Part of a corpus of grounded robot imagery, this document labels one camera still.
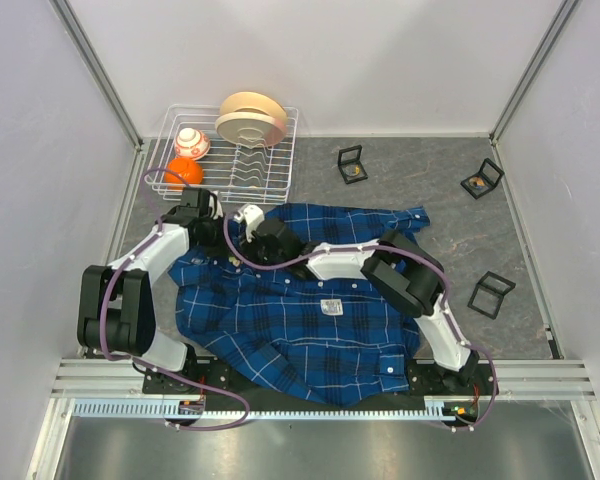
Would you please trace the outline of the blue plaid shirt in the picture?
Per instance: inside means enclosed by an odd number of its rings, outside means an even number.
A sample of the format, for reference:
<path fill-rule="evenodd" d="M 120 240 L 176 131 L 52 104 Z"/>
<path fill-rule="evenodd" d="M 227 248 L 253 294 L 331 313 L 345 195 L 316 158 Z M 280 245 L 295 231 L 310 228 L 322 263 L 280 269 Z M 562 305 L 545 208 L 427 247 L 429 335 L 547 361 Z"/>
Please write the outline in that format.
<path fill-rule="evenodd" d="M 285 270 L 235 267 L 200 248 L 169 275 L 179 333 L 262 387 L 339 407 L 409 388 L 418 326 L 367 280 L 302 281 Z M 324 315 L 322 299 L 340 299 L 344 314 Z"/>

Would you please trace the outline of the white orange patterned bowl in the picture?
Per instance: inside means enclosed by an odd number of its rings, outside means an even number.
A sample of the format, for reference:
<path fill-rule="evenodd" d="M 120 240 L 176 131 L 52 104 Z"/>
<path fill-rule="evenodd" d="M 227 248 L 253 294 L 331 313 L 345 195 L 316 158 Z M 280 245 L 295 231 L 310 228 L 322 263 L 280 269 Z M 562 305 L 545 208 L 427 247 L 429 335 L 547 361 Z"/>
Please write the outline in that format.
<path fill-rule="evenodd" d="M 200 130 L 190 127 L 181 129 L 174 140 L 176 154 L 195 161 L 205 157 L 210 147 L 209 137 Z"/>

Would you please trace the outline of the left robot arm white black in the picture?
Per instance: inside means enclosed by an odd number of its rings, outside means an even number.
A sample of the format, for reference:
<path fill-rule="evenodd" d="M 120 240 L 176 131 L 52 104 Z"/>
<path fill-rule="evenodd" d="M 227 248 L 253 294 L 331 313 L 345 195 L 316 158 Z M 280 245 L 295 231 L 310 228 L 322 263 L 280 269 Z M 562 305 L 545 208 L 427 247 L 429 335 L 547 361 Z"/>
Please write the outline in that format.
<path fill-rule="evenodd" d="M 128 253 L 82 275 L 77 340 L 105 357 L 134 358 L 165 370 L 165 382 L 188 393 L 199 382 L 195 354 L 157 327 L 152 286 L 192 247 L 226 245 L 222 207 L 216 193 L 186 187 L 180 203 L 161 215 L 150 233 Z"/>

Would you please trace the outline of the round orange picture brooch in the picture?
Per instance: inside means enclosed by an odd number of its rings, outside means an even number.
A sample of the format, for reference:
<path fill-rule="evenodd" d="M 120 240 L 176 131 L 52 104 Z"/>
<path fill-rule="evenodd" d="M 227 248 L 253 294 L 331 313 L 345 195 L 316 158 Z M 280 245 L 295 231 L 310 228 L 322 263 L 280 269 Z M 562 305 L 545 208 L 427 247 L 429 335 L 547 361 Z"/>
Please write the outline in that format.
<path fill-rule="evenodd" d="M 360 173 L 360 169 L 357 165 L 348 166 L 346 173 L 348 176 L 357 176 Z"/>

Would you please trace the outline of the beige plate front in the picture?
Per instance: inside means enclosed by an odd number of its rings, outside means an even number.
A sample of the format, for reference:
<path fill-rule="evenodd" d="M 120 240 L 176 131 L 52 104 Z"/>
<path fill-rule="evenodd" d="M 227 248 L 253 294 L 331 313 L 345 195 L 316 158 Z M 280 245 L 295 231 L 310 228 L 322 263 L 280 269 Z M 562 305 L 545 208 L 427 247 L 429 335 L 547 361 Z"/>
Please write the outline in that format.
<path fill-rule="evenodd" d="M 278 119 L 250 112 L 234 112 L 219 116 L 215 128 L 220 137 L 247 148 L 269 148 L 287 135 L 286 126 Z"/>

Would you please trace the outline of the black display box near right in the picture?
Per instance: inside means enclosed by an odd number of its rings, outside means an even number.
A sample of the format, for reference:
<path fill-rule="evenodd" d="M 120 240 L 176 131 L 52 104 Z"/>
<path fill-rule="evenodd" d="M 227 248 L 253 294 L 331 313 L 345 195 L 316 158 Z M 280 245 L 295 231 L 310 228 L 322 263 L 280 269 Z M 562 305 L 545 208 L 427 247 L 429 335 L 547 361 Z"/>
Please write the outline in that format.
<path fill-rule="evenodd" d="M 492 271 L 487 271 L 475 284 L 468 308 L 495 320 L 505 297 L 516 288 L 516 283 Z"/>

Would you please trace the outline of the beige plate rear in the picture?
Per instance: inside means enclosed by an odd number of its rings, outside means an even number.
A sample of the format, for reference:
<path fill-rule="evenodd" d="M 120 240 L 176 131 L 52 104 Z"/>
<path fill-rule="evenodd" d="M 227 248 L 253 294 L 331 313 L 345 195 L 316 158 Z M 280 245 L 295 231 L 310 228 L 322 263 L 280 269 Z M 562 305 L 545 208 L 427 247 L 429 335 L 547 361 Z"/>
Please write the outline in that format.
<path fill-rule="evenodd" d="M 247 112 L 271 116 L 283 124 L 288 121 L 284 108 L 274 99 L 257 92 L 242 91 L 228 96 L 220 105 L 219 114 Z"/>

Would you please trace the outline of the black display box far right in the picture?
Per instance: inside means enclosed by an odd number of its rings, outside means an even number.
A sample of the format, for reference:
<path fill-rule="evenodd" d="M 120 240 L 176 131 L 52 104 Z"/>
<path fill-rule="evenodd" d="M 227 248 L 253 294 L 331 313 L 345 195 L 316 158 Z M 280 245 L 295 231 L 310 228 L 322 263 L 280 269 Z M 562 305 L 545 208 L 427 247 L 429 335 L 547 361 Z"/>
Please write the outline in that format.
<path fill-rule="evenodd" d="M 495 190 L 503 179 L 505 172 L 490 158 L 485 158 L 478 171 L 460 182 L 460 186 L 475 200 Z M 472 177 L 481 177 L 485 187 L 482 189 L 472 188 L 469 180 Z"/>

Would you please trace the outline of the black display box centre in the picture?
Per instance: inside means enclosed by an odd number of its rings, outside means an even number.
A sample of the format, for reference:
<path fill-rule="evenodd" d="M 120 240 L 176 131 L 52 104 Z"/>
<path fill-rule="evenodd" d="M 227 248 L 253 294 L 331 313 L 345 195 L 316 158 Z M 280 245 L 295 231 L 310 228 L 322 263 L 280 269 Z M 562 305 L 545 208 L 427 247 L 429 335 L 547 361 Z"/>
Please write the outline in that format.
<path fill-rule="evenodd" d="M 361 161 L 362 146 L 355 145 L 338 151 L 337 168 L 346 185 L 351 185 L 368 179 L 367 172 Z M 348 176 L 346 169 L 348 166 L 357 165 L 360 173 L 357 176 Z"/>

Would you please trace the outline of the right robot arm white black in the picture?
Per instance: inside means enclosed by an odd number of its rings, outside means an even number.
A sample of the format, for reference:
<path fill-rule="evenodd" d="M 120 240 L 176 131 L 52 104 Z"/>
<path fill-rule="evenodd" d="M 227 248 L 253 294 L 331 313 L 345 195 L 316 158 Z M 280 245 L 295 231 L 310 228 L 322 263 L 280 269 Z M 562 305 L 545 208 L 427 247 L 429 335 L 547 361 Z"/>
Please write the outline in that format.
<path fill-rule="evenodd" d="M 433 353 L 433 381 L 445 391 L 472 386 L 479 353 L 471 348 L 448 303 L 442 266 L 395 229 L 357 244 L 303 242 L 283 221 L 242 219 L 240 248 L 258 265 L 281 265 L 301 280 L 367 280 L 399 313 L 413 318 Z"/>

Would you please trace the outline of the black display box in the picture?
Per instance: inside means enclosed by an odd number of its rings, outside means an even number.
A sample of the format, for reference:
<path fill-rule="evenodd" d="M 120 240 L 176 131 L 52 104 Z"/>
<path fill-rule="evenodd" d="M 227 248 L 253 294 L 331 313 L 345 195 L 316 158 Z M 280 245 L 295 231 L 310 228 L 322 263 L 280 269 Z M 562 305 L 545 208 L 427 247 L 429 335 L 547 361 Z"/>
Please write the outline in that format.
<path fill-rule="evenodd" d="M 490 158 L 485 158 L 478 171 L 460 182 L 460 186 L 475 200 L 495 190 L 503 179 L 505 172 Z M 482 189 L 472 188 L 469 180 L 472 177 L 481 177 L 485 187 Z"/>
<path fill-rule="evenodd" d="M 351 185 L 368 179 L 367 172 L 361 161 L 362 146 L 355 145 L 338 151 L 337 168 L 346 185 Z M 357 176 L 348 176 L 346 169 L 348 166 L 357 165 L 360 173 Z"/>
<path fill-rule="evenodd" d="M 475 284 L 468 308 L 495 320 L 505 297 L 516 288 L 516 283 L 492 271 L 487 271 Z"/>

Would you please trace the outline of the white shirt label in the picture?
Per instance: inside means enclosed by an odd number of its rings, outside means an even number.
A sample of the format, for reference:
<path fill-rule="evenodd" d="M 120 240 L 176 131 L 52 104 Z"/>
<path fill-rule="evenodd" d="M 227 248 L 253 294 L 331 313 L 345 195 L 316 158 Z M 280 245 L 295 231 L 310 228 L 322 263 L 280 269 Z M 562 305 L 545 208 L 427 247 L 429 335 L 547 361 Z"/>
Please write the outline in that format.
<path fill-rule="evenodd" d="M 343 303 L 340 299 L 322 299 L 320 307 L 324 315 L 342 316 L 344 314 Z"/>

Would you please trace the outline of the beige plate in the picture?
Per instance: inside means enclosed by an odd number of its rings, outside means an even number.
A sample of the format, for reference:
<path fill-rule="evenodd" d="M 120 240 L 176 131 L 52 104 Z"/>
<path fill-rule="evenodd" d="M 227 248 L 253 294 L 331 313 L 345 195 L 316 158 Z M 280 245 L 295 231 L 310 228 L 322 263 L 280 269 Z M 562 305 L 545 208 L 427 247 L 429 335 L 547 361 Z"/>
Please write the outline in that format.
<path fill-rule="evenodd" d="M 284 108 L 274 99 L 257 92 L 242 91 L 228 96 L 220 105 L 219 114 L 247 112 L 271 116 L 283 124 L 288 121 Z"/>
<path fill-rule="evenodd" d="M 278 119 L 250 112 L 234 112 L 219 116 L 215 128 L 220 137 L 247 148 L 269 148 L 287 135 L 286 126 Z"/>

